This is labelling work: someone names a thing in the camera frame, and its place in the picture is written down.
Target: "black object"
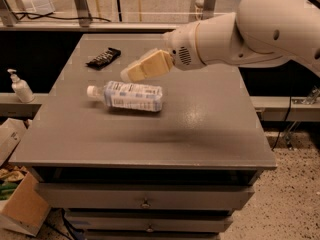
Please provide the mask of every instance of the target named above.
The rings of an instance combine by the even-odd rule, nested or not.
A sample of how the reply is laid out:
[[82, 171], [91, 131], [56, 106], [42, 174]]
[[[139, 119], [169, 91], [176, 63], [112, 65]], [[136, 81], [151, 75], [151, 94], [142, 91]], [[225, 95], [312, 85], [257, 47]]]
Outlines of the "black object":
[[96, 58], [91, 60], [87, 63], [89, 67], [92, 67], [94, 69], [102, 69], [103, 67], [109, 65], [111, 62], [113, 62], [116, 58], [118, 58], [121, 55], [121, 51], [114, 49], [114, 48], [108, 48], [107, 51], [101, 53]]

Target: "bottle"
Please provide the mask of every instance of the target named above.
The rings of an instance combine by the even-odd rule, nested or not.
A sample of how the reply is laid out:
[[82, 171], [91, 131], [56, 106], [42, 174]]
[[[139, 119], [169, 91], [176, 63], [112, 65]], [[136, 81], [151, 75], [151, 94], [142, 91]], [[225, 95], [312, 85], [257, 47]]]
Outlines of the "bottle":
[[26, 81], [20, 79], [15, 73], [15, 69], [8, 69], [12, 79], [12, 89], [17, 94], [18, 98], [23, 103], [28, 103], [34, 100], [33, 92]]
[[108, 107], [158, 112], [162, 109], [162, 87], [110, 81], [103, 87], [90, 85], [87, 96]]

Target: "gray tabletop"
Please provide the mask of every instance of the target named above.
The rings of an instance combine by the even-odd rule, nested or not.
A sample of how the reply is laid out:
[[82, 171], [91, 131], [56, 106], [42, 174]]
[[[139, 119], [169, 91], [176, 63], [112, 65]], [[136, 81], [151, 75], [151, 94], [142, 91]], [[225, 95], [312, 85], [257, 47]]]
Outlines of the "gray tabletop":
[[[85, 66], [107, 49], [119, 59], [96, 71]], [[86, 96], [88, 85], [120, 80], [158, 34], [86, 34], [11, 157], [26, 166], [185, 169], [273, 169], [264, 136], [238, 68], [174, 68], [144, 81], [164, 89], [159, 113], [108, 109]]]

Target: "drawer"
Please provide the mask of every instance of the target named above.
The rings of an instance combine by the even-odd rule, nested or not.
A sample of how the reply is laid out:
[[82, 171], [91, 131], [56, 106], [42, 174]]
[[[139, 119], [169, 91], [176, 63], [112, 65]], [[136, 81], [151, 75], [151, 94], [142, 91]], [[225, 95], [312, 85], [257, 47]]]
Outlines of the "drawer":
[[139, 232], [86, 232], [86, 240], [220, 240], [218, 234], [199, 233], [139, 233]]
[[66, 212], [66, 219], [78, 229], [153, 232], [225, 232], [230, 216], [204, 212]]
[[253, 187], [39, 183], [36, 191], [56, 208], [239, 210]]

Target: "white soap dispenser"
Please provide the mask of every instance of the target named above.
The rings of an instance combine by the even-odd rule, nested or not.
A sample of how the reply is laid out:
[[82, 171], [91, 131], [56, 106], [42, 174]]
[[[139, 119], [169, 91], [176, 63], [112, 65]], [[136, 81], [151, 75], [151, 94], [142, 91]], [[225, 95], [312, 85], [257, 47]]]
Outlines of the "white soap dispenser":
[[8, 69], [12, 79], [12, 89], [17, 94], [18, 98], [23, 103], [28, 103], [34, 100], [33, 92], [26, 81], [20, 79], [15, 73], [15, 69]]

